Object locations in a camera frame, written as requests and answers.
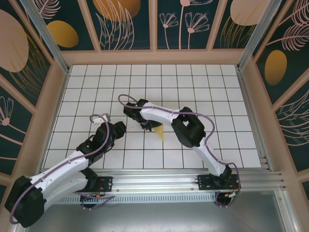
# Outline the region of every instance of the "flower illustration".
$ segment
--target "flower illustration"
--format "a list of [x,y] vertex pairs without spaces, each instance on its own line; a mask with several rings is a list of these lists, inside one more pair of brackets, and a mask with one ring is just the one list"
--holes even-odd
[[197,1],[197,0],[180,0],[180,4],[182,6],[190,6],[190,5],[205,5],[208,3],[211,3],[212,0],[202,0],[202,1]]
[[185,23],[189,32],[188,49],[190,49],[190,36],[192,33],[209,30],[207,13],[196,13],[192,18],[192,12],[185,14]]
[[7,103],[3,96],[0,97],[0,125],[10,124],[10,117],[13,111],[14,101],[8,98]]
[[180,13],[180,26],[179,26],[179,49],[182,48],[182,22],[183,22],[183,9],[186,6],[198,6],[212,3],[212,0],[180,0],[182,11]]
[[160,14],[160,20],[161,23],[164,27],[164,33],[165,33],[165,41],[166,41],[166,46],[169,49],[169,44],[168,44],[168,38],[166,36],[166,28],[171,28],[174,26],[178,26],[178,21],[176,21],[176,16],[175,13],[167,13],[166,16],[164,13]]

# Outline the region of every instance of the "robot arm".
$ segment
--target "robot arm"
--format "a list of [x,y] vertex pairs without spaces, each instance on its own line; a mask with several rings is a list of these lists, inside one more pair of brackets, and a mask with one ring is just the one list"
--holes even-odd
[[[114,141],[122,138],[126,132],[126,126],[123,122],[115,124],[108,122],[108,126],[109,134],[107,134],[106,124],[102,123],[95,135],[90,136],[85,142],[81,143],[76,148],[76,151],[54,167],[31,178],[21,176],[14,182],[5,203],[5,208],[9,212],[12,211],[17,199],[27,188],[56,169],[56,171],[53,171],[48,177],[43,178],[41,182],[36,184],[18,204],[14,217],[23,227],[34,224],[54,202],[68,194],[76,191],[86,191],[95,186],[98,176],[89,166],[102,158],[103,154],[114,146]],[[107,143],[101,150],[84,157],[85,154],[100,148],[106,136],[108,136]]]
[[[171,126],[179,142],[186,147],[193,148],[204,161],[213,177],[214,183],[218,186],[226,183],[232,173],[231,169],[227,165],[220,164],[218,160],[221,160],[221,158],[214,152],[208,142],[205,144],[206,133],[204,132],[204,125],[196,115],[180,115],[177,113],[192,112],[191,109],[188,107],[184,107],[182,110],[166,109],[144,99],[140,99],[136,104],[127,103],[126,105],[132,108],[124,107],[125,115],[139,122],[143,129],[151,130],[162,124]],[[206,146],[217,160],[212,157]]]

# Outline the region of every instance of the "yellow circle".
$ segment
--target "yellow circle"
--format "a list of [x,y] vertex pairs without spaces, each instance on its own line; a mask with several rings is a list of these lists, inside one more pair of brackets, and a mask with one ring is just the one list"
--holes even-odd
[[231,18],[241,26],[252,26],[259,22],[269,0],[233,0]]
[[287,60],[286,56],[282,51],[274,50],[267,57],[265,64],[265,79],[266,81],[274,86],[278,84],[286,71]]
[[0,10],[0,67],[9,72],[21,71],[27,63],[27,34],[10,14]]
[[70,24],[56,20],[50,22],[47,27],[58,45],[74,47],[78,44],[78,34]]
[[140,0],[93,0],[100,14],[115,22],[125,20],[124,17],[121,17],[121,7],[119,7],[118,2],[123,10],[127,9],[131,18],[135,17],[140,11]]

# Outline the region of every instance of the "metal base plate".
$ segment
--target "metal base plate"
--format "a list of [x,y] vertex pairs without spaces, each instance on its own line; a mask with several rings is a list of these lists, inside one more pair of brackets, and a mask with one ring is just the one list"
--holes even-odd
[[238,177],[237,174],[232,174],[226,184],[222,187],[216,186],[210,175],[198,175],[196,184],[198,184],[199,190],[233,190],[233,186],[230,181],[238,188]]

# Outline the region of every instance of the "white grid floor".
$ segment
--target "white grid floor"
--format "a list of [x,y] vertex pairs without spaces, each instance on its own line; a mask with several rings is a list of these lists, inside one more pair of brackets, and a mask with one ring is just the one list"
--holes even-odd
[[[127,133],[91,168],[206,168],[170,127],[164,127],[162,141],[127,118],[117,101],[123,93],[210,116],[216,125],[210,144],[223,161],[239,168],[261,167],[233,65],[74,65],[42,167],[54,166],[95,133],[98,126],[91,125],[91,114],[108,113],[112,123],[127,125]],[[200,120],[209,133],[210,122]]]

